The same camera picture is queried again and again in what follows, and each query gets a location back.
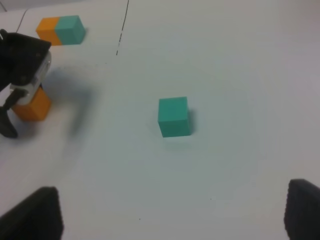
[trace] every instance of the teal cube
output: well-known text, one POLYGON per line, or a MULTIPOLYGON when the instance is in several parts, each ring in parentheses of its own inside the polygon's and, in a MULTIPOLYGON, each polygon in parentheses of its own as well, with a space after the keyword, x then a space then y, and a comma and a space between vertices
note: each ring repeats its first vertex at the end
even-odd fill
POLYGON ((187 97, 160 99, 158 123, 164 138, 191 135, 187 97))
POLYGON ((54 28, 62 45, 81 44, 86 30, 79 16, 62 16, 54 28))

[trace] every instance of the black line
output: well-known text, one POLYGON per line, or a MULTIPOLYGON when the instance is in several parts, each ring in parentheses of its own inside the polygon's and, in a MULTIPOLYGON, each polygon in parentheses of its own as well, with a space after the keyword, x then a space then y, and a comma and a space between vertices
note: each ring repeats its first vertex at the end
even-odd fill
POLYGON ((27 8, 27 9, 24 11, 24 13, 23 13, 23 15, 22 15, 22 18, 21 18, 21 21, 20 21, 20 23, 19 23, 19 26, 18 26, 17 30, 15 31, 16 33, 18 32, 18 30, 19 30, 19 28, 20 28, 20 26, 21 26, 21 24, 22 24, 22 20, 24 19, 25 15, 26 15, 26 12, 27 12, 28 10, 29 10, 29 8, 27 8))
POLYGON ((126 10, 125 10, 125 16, 124 16, 124 21, 123 21, 123 25, 122 25, 122 31, 124 30, 125 22, 127 19, 128 7, 129 7, 129 0, 128 0, 128 3, 126 4, 126 10))
POLYGON ((118 55, 118 51, 119 51, 119 47, 120 47, 120 43, 121 43, 121 38, 122 38, 122 33, 124 31, 124 28, 125 28, 125 23, 126 23, 127 13, 128 13, 128 7, 129 7, 129 0, 128 0, 128 3, 126 4, 125 16, 124 16, 122 30, 121 30, 121 34, 120 34, 120 38, 119 38, 118 49, 116 50, 116 54, 115 54, 116 56, 118 55))
POLYGON ((5 6, 3 5, 3 3, 0 1, 0 5, 1 5, 1 7, 3 8, 3 10, 5 11, 5 12, 8 12, 8 10, 5 8, 5 6))

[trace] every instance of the orange block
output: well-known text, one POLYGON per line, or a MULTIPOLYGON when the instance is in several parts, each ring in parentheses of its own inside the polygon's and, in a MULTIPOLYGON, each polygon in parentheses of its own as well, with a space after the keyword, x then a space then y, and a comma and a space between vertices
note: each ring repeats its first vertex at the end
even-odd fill
POLYGON ((14 105, 12 110, 22 120, 28 122, 42 121, 46 118, 51 106, 51 101, 39 87, 33 99, 26 105, 14 105))
POLYGON ((53 46, 62 45, 59 37, 55 32, 55 27, 60 17, 43 18, 36 28, 39 38, 51 42, 53 46))

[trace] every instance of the cube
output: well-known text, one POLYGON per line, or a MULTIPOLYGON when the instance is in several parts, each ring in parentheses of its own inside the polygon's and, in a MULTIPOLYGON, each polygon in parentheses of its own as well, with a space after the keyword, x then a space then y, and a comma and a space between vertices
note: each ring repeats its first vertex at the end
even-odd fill
POLYGON ((164 138, 191 135, 187 97, 160 99, 158 123, 164 138))
POLYGON ((80 44, 86 34, 77 15, 43 18, 36 32, 40 39, 51 42, 53 46, 80 44))
POLYGON ((53 46, 62 45, 55 31, 55 27, 58 22, 59 17, 43 18, 36 28, 36 33, 38 34, 39 38, 51 42, 53 46))
POLYGON ((22 120, 26 122, 43 121, 51 106, 51 100, 46 95, 42 87, 35 92, 33 99, 26 105, 14 105, 12 110, 22 120))
POLYGON ((86 34, 79 16, 60 17, 54 30, 63 45, 81 44, 86 34))

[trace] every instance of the black gripper pad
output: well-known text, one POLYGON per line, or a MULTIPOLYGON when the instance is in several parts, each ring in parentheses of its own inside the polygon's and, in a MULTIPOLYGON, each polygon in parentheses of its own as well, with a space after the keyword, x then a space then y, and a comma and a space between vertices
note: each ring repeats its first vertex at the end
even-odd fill
POLYGON ((0 240, 60 240, 63 220, 55 187, 42 187, 0 218, 0 240))
POLYGON ((320 240, 320 189, 304 179, 289 183, 284 213, 290 240, 320 240))

